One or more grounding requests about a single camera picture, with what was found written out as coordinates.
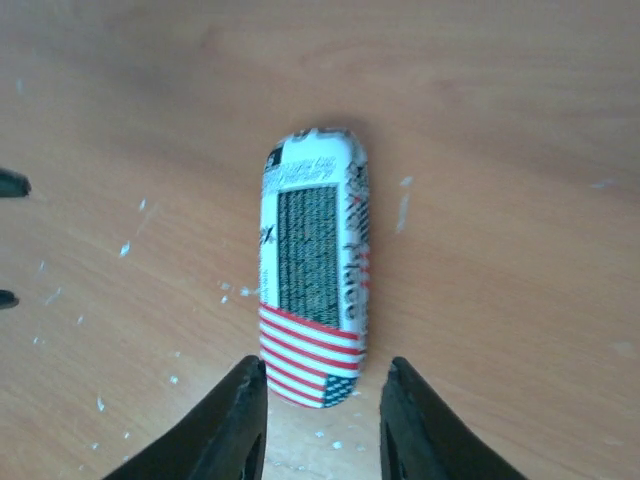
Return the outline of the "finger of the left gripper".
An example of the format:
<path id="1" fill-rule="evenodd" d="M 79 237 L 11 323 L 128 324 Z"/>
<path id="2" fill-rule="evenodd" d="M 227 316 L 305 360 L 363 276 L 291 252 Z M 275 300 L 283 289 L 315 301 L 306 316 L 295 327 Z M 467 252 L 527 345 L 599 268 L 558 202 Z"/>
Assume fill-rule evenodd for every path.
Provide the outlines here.
<path id="1" fill-rule="evenodd" d="M 0 290 L 0 309 L 10 309 L 19 304 L 19 298 L 9 290 Z"/>
<path id="2" fill-rule="evenodd" d="M 0 168 L 0 197 L 1 198 L 24 198 L 31 192 L 31 183 L 27 176 Z"/>

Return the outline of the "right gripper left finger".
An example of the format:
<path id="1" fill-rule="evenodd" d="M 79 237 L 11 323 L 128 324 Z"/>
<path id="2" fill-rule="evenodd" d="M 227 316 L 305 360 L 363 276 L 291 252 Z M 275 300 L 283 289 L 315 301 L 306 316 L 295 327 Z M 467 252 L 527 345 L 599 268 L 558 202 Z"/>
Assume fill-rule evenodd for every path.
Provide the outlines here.
<path id="1" fill-rule="evenodd" d="M 173 428 L 105 479 L 259 480 L 267 414 L 265 363 L 248 355 Z"/>

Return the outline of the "flag newsprint glasses case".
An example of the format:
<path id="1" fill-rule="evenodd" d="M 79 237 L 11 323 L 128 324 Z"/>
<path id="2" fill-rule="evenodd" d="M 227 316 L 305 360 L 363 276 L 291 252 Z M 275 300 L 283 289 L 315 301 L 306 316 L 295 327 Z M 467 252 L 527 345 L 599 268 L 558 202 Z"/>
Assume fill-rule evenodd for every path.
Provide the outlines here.
<path id="1" fill-rule="evenodd" d="M 259 343 L 269 388 L 305 408 L 345 401 L 368 333 L 367 154 L 346 128 L 281 139 L 262 178 Z"/>

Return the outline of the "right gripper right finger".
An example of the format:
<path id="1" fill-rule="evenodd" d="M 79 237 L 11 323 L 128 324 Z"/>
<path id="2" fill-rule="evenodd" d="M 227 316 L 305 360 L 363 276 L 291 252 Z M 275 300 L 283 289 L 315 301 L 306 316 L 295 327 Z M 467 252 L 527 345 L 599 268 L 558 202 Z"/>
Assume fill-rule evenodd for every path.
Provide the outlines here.
<path id="1" fill-rule="evenodd" d="M 384 480 L 523 480 L 475 435 L 404 357 L 390 364 L 380 401 Z"/>

